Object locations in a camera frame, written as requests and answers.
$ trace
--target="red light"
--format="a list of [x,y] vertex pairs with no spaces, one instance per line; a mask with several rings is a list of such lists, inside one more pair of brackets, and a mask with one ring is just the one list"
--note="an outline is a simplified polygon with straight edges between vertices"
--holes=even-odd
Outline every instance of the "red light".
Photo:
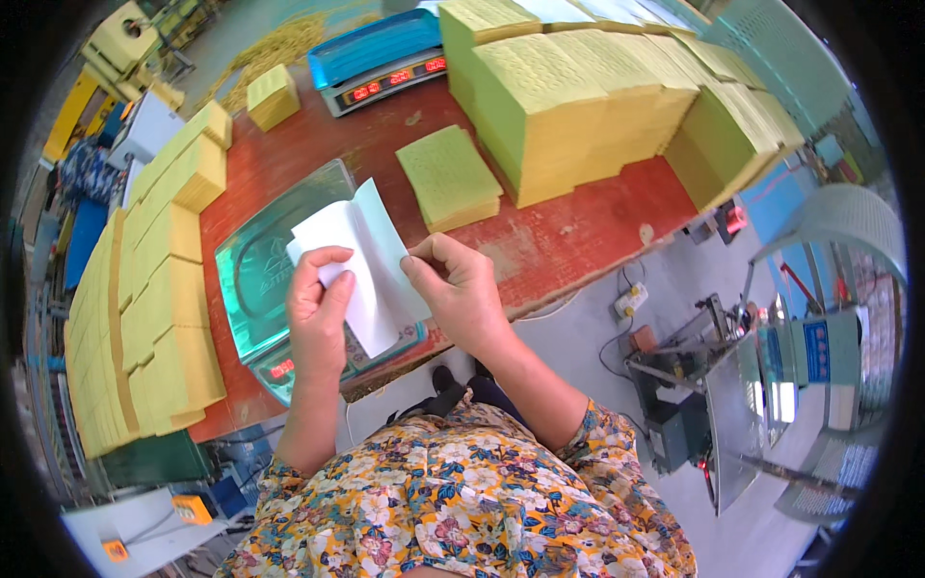
[[274,379],[278,379],[282,377],[283,375],[289,373],[293,369],[295,369],[295,364],[292,362],[291,359],[288,359],[285,362],[280,363],[279,365],[271,369],[270,374],[273,376]]
[[430,62],[426,62],[424,64],[424,68],[427,69],[427,72],[433,72],[435,70],[442,70],[443,68],[446,68],[446,67],[447,67],[446,58],[437,58],[435,60],[431,60]]
[[400,82],[405,82],[406,80],[410,80],[410,79],[411,79],[411,73],[408,72],[407,70],[403,70],[402,72],[396,72],[395,74],[393,74],[388,79],[388,83],[394,86],[396,84],[399,84]]

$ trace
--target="hand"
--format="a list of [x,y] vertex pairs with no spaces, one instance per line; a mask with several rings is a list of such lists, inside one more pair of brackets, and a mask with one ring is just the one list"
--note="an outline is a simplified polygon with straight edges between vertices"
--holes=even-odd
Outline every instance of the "hand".
[[356,276],[351,271],[344,271],[325,290],[318,280],[318,267],[344,263],[352,255],[353,249],[344,247],[308,251],[302,254],[292,274],[292,285],[286,298],[286,316],[297,378],[309,381],[333,378],[336,383],[347,364],[344,316]]
[[431,235],[408,253],[401,270],[453,343],[484,362],[491,352],[515,340],[491,259],[443,233]]

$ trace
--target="digital scale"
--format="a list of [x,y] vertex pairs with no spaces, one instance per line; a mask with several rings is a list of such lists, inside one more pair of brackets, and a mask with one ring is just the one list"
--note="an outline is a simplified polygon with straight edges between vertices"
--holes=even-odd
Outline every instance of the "digital scale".
[[[218,282],[240,362],[286,407],[295,381],[286,323],[286,294],[294,270],[286,254],[290,229],[335,201],[351,200],[355,191],[346,166],[335,159],[293,185],[216,249]],[[346,324],[344,333],[347,366],[340,381],[427,336],[423,323],[407,326],[390,350],[370,359]]]
[[308,63],[334,117],[447,73],[438,19],[423,8],[319,44]]

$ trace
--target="white cord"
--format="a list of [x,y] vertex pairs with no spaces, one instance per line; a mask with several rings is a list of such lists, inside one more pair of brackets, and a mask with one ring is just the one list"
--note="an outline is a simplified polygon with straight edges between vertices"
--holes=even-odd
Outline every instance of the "white cord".
[[557,307],[555,310],[550,311],[550,312],[547,313],[547,314],[538,315],[538,316],[536,316],[536,317],[524,317],[523,319],[518,319],[518,320],[516,321],[516,323],[521,323],[521,322],[523,322],[523,321],[539,321],[540,319],[547,319],[547,318],[549,318],[549,317],[551,317],[551,316],[557,314],[557,313],[560,312],[561,310],[565,309],[566,307],[568,307],[569,303],[571,303],[572,301],[574,301],[574,300],[578,297],[578,295],[581,294],[581,291],[582,291],[582,290],[579,289],[579,290],[576,291],[575,293],[572,293],[572,295],[570,295],[569,298],[568,298],[567,300],[565,300],[565,302],[564,302],[562,305],[560,305],[560,306]]

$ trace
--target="red table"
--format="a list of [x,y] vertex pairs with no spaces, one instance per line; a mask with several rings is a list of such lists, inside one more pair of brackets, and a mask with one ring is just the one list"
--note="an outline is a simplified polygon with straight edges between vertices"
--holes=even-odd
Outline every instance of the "red table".
[[[196,442],[285,411],[238,361],[218,286],[218,245],[293,184],[339,157],[357,184],[376,179],[395,228],[406,246],[414,246],[427,236],[427,229],[395,151],[453,124],[475,134],[442,78],[341,118],[328,112],[307,68],[295,71],[293,78],[302,98],[302,110],[294,116],[267,133],[246,114],[236,116],[228,150],[228,189],[200,215],[209,320],[228,396],[206,408],[205,419],[189,428]],[[651,228],[658,240],[696,215],[668,163],[656,157],[626,166],[619,177],[519,211],[505,195],[498,216],[448,234],[494,260],[501,301],[513,319],[641,253],[641,228]],[[355,400],[449,347],[443,333],[428,323],[426,342],[344,384],[345,397]]]

